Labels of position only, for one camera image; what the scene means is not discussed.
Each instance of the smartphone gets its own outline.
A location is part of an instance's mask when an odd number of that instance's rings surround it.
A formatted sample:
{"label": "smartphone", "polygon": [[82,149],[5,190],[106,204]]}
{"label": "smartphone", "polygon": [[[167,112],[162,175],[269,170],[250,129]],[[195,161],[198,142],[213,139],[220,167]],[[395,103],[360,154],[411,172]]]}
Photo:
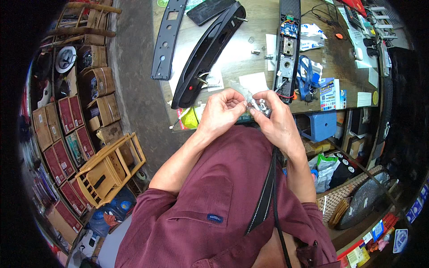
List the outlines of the smartphone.
{"label": "smartphone", "polygon": [[198,26],[201,26],[225,11],[235,2],[236,0],[205,0],[189,10],[186,15]]}

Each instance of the blue stool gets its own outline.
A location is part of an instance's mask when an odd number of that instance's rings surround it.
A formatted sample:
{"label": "blue stool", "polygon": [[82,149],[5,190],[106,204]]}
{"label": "blue stool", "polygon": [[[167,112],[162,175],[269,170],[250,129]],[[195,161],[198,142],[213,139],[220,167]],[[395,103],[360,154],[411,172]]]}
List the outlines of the blue stool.
{"label": "blue stool", "polygon": [[310,119],[310,128],[302,130],[302,136],[320,142],[335,135],[337,130],[337,111],[324,111],[305,114]]}

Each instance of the wooden stool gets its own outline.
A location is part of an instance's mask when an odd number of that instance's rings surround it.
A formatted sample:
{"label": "wooden stool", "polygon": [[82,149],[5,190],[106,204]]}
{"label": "wooden stool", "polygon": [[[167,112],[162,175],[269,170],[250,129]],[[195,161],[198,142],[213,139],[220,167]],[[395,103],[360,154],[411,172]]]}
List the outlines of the wooden stool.
{"label": "wooden stool", "polygon": [[[132,151],[135,167],[130,171],[119,148],[126,144]],[[96,208],[110,203],[129,179],[146,162],[136,133],[128,133],[90,158],[76,174],[82,193]]]}

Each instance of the black strap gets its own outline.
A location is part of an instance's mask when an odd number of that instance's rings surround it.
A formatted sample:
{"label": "black strap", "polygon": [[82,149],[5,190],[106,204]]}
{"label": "black strap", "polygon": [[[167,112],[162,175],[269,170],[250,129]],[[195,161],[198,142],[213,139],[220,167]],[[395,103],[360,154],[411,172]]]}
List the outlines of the black strap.
{"label": "black strap", "polygon": [[271,196],[273,196],[273,208],[274,208],[274,225],[278,230],[278,235],[280,237],[281,247],[283,249],[284,259],[286,260],[286,265],[288,268],[292,268],[290,264],[289,255],[287,254],[286,243],[284,242],[283,233],[281,231],[280,224],[278,222],[278,213],[277,213],[277,180],[276,180],[276,164],[277,164],[277,152],[278,148],[274,146],[272,150],[272,159],[270,163],[270,168],[268,170],[267,177],[264,182],[264,186],[261,190],[261,195],[259,201],[256,205],[255,211],[252,215],[252,219],[246,229],[245,235],[250,233],[256,226],[261,224],[267,217],[269,212],[269,205],[271,202]]}

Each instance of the hand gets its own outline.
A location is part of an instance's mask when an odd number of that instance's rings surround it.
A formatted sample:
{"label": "hand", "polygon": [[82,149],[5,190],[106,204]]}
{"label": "hand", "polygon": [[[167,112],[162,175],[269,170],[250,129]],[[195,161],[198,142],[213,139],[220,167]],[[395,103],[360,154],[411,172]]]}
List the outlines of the hand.
{"label": "hand", "polygon": [[253,95],[253,98],[265,99],[272,110],[270,118],[267,118],[260,111],[250,109],[250,114],[261,127],[265,137],[292,159],[302,157],[302,154],[305,156],[305,148],[289,106],[284,104],[272,90],[258,92]]}
{"label": "hand", "polygon": [[202,113],[197,132],[210,137],[209,140],[213,141],[237,122],[240,115],[246,112],[246,107],[247,101],[243,95],[232,88],[211,95]]}

